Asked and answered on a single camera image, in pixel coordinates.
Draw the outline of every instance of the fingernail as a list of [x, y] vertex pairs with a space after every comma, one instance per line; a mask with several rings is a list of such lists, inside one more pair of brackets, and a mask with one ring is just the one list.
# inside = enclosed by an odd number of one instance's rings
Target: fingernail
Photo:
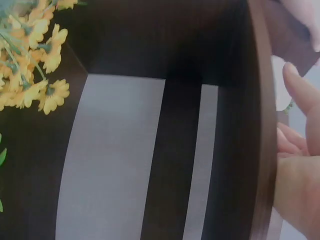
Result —
[[300, 76], [298, 69], [295, 65], [293, 65], [291, 62], [287, 62], [286, 64], [290, 73]]
[[313, 50], [316, 52], [316, 53], [319, 53], [320, 52], [320, 43], [319, 44], [315, 44], [313, 46]]

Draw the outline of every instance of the yellow flower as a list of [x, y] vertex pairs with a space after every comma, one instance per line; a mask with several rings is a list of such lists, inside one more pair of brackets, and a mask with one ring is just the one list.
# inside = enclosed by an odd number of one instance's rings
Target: yellow flower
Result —
[[28, 26], [24, 29], [24, 42], [28, 43], [30, 48], [35, 49], [39, 42], [44, 40], [44, 34], [48, 31], [50, 21], [48, 19], [34, 20], [28, 22]]
[[35, 67], [36, 67], [35, 62], [37, 64], [40, 62], [40, 59], [41, 59], [41, 57], [43, 55], [43, 52], [40, 49], [38, 49], [38, 50], [30, 50], [29, 51], [29, 55], [30, 55], [31, 60], [30, 60], [30, 63], [28, 65], [28, 70], [33, 72]]
[[5, 106], [10, 106], [10, 101], [12, 101], [12, 98], [14, 97], [14, 92], [2, 92], [0, 91], [0, 111], [2, 111]]
[[[25, 18], [18, 18], [21, 23], [25, 23]], [[12, 24], [12, 31], [10, 34], [15, 37], [21, 39], [25, 35], [25, 30], [22, 28], [20, 22], [17, 21], [12, 15], [8, 17], [8, 23]]]
[[56, 8], [54, 6], [50, 7], [48, 10], [46, 10], [43, 14], [43, 19], [51, 20], [54, 18], [54, 11]]
[[9, 91], [16, 92], [19, 90], [20, 85], [22, 85], [22, 75], [26, 78], [29, 83], [33, 81], [33, 74], [28, 69], [28, 65], [30, 64], [30, 56], [16, 56], [16, 59], [19, 63], [19, 69], [13, 68], [9, 79]]
[[0, 90], [0, 111], [2, 111], [5, 106], [13, 107], [15, 105], [13, 103], [13, 97], [15, 94], [15, 92], [9, 91], [9, 81], [5, 81], [2, 90]]
[[[2, 62], [7, 61], [7, 56], [5, 52], [1, 52], [0, 60]], [[3, 74], [5, 78], [8, 78], [12, 74], [12, 69], [11, 67], [8, 67], [7, 65], [0, 63], [0, 72]]]
[[65, 98], [69, 96], [69, 83], [66, 80], [57, 80], [50, 84], [47, 89], [43, 89], [39, 94], [39, 112], [43, 109], [44, 114], [48, 115], [51, 111], [56, 110], [57, 106], [65, 103]]
[[48, 80], [42, 80], [29, 86], [20, 86], [19, 91], [16, 93], [13, 102], [17, 108], [30, 108], [32, 101], [38, 98], [39, 92], [45, 89], [48, 84]]
[[22, 84], [21, 72], [16, 71], [12, 73], [9, 77], [10, 84], [9, 84], [9, 91], [16, 92], [19, 90], [19, 86]]
[[32, 23], [34, 20], [41, 19], [46, 6], [47, 0], [38, 0], [37, 6], [29, 14], [28, 21]]
[[74, 8], [74, 5], [78, 3], [78, 0], [58, 0], [56, 7], [58, 10]]
[[5, 81], [4, 81], [4, 74], [0, 72], [0, 90], [4, 89]]
[[54, 25], [52, 37], [48, 39], [45, 45], [41, 46], [43, 52], [41, 61], [44, 62], [43, 69], [49, 74], [55, 71], [61, 63], [61, 45], [66, 41], [68, 30], [59, 31], [59, 24]]

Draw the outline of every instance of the dark wood surface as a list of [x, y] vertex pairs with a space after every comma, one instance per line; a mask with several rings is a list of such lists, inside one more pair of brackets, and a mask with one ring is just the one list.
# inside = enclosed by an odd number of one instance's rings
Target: dark wood surface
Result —
[[70, 96], [48, 116], [38, 101], [22, 110], [0, 112], [2, 146], [8, 148], [0, 168], [1, 240], [55, 240], [62, 171], [74, 118], [87, 72], [64, 45], [62, 62], [49, 80], [66, 79]]
[[310, 42], [308, 29], [278, 1], [262, 0], [272, 54], [292, 62], [305, 75], [320, 58]]
[[189, 84], [181, 79], [166, 80], [140, 240], [183, 239], [200, 99], [200, 79]]
[[90, 73], [187, 82], [200, 75], [220, 86], [202, 240], [264, 239], [270, 221], [277, 149], [271, 48], [261, 6], [249, 2], [92, 0], [56, 18]]

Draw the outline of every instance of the hand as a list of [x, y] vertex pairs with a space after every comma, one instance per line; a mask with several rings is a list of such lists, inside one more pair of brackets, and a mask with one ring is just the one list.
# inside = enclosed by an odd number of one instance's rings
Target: hand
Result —
[[278, 124], [278, 169], [274, 206], [280, 215], [305, 234], [320, 239], [320, 91], [286, 63], [285, 86], [306, 115], [306, 139]]
[[280, 0], [288, 11], [310, 31], [311, 43], [320, 52], [320, 1], [319, 0]]

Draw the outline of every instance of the flower bouquet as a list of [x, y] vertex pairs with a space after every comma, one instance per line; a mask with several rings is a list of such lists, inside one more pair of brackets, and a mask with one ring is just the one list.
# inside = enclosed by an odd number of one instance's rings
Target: flower bouquet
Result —
[[51, 82], [45, 74], [61, 62], [67, 29], [55, 24], [44, 40], [54, 12], [71, 8], [78, 0], [0, 0], [0, 111], [4, 107], [29, 108], [48, 115], [70, 94], [65, 79]]

